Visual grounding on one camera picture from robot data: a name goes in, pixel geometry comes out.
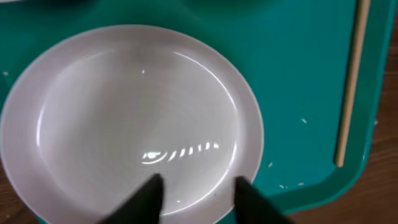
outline wooden stick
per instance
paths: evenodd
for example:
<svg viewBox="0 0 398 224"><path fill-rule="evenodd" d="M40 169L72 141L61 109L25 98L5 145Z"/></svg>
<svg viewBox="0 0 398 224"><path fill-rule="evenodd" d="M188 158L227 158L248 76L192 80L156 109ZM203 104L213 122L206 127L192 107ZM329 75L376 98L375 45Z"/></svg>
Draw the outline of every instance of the wooden stick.
<svg viewBox="0 0 398 224"><path fill-rule="evenodd" d="M358 80L359 64L361 62L363 40L365 38L366 23L368 21L371 0L359 0L357 8L357 18L353 35L353 45L351 58L349 60L349 70L347 75L345 96L343 104L343 114L340 121L340 131L338 136L337 152L335 164L342 167L346 154L346 145L349 133L349 124L353 112L356 82Z"/></svg>

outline wooden table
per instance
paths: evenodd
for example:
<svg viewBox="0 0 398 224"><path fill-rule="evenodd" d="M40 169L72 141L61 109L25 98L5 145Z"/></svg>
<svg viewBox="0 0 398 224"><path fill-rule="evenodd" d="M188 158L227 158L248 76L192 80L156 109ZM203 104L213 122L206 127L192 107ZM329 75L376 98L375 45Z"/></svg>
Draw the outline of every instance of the wooden table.
<svg viewBox="0 0 398 224"><path fill-rule="evenodd" d="M378 124L361 178L336 201L291 215L297 223L398 223L398 20L387 59ZM0 166L0 223L37 223Z"/></svg>

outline dish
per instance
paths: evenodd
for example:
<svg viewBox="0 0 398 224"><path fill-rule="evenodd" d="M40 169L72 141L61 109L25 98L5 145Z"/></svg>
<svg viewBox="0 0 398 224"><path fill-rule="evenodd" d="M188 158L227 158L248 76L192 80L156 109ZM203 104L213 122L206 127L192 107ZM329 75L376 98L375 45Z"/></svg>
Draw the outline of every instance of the dish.
<svg viewBox="0 0 398 224"><path fill-rule="evenodd" d="M255 96L217 51L159 27L64 40L28 66L1 117L1 157L21 199L49 223L94 223L151 174L163 223L212 223L232 179L254 179L264 131Z"/></svg>

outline green tray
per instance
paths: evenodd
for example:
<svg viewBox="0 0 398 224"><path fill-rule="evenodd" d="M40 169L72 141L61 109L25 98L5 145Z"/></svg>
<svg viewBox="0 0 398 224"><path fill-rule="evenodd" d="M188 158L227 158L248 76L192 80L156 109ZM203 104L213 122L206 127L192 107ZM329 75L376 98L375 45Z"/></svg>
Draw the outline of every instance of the green tray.
<svg viewBox="0 0 398 224"><path fill-rule="evenodd" d="M285 213L297 212L334 200L364 169L395 8L395 0L371 4L343 168L333 158L355 0L0 4L0 99L33 59L71 35L115 24L188 34L223 54L250 84L265 132L254 185ZM233 218L229 214L221 222Z"/></svg>

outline blurry black object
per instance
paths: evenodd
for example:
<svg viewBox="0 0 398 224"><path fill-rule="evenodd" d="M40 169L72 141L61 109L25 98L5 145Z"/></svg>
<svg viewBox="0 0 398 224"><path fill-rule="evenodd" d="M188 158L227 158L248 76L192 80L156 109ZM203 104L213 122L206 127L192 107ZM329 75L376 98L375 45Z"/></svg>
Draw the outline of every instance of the blurry black object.
<svg viewBox="0 0 398 224"><path fill-rule="evenodd" d="M164 194L163 179L153 175L122 207L99 224L159 223ZM235 179L234 195L238 224L289 224L244 177Z"/></svg>

